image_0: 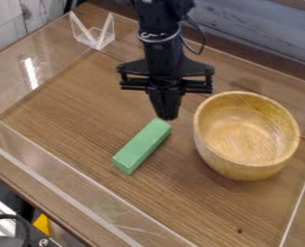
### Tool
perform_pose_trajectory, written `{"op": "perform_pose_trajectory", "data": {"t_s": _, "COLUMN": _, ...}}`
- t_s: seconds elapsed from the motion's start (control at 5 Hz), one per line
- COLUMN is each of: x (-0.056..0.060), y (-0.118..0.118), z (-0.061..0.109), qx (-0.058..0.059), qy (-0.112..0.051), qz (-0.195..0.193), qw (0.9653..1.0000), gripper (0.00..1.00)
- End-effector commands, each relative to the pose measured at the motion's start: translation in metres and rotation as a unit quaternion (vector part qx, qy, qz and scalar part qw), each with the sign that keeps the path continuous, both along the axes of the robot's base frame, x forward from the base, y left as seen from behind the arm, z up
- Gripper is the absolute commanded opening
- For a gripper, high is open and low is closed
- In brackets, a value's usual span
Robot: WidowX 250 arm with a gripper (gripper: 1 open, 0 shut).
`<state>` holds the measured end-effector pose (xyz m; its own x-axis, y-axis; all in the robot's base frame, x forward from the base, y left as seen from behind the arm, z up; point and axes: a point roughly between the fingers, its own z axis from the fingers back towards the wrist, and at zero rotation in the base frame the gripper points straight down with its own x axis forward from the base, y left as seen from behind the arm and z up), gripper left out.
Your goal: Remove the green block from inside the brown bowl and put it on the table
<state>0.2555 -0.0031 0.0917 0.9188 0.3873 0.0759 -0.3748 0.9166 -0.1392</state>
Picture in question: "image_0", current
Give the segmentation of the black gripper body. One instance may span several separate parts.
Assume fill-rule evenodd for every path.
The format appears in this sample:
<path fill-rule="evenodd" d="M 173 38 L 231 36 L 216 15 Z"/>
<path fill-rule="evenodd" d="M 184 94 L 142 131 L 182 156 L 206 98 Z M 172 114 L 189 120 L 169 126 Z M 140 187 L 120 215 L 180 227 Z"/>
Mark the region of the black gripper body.
<path fill-rule="evenodd" d="M 182 95 L 213 92 L 214 67 L 186 57 L 186 42 L 180 33 L 169 36 L 141 32 L 138 39 L 144 44 L 145 58 L 117 67 L 124 90 L 177 87 Z"/>

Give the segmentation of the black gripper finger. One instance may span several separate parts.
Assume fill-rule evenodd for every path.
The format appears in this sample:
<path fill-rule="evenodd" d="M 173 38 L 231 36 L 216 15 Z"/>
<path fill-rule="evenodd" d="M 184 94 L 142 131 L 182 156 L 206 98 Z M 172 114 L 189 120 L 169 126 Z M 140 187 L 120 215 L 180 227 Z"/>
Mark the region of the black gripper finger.
<path fill-rule="evenodd" d="M 178 117 L 182 94 L 178 88 L 166 91 L 166 120 L 173 121 Z"/>
<path fill-rule="evenodd" d="M 164 99 L 164 93 L 156 89 L 149 89 L 149 98 L 156 110 L 156 113 L 158 117 L 162 119 L 165 117 L 165 99 Z"/>

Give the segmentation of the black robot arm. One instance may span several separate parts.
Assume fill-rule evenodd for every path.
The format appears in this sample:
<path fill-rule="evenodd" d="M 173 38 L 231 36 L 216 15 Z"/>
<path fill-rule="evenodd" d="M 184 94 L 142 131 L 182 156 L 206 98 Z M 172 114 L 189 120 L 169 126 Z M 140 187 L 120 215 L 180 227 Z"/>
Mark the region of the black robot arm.
<path fill-rule="evenodd" d="M 189 12 L 194 0 L 133 0 L 138 17 L 138 39 L 144 45 L 145 58 L 121 64 L 121 88 L 144 91 L 165 121 L 178 117 L 182 97 L 186 93 L 213 92 L 214 67 L 186 57 L 184 48 L 194 54 L 181 31 L 181 21 L 188 21 L 204 34 Z"/>

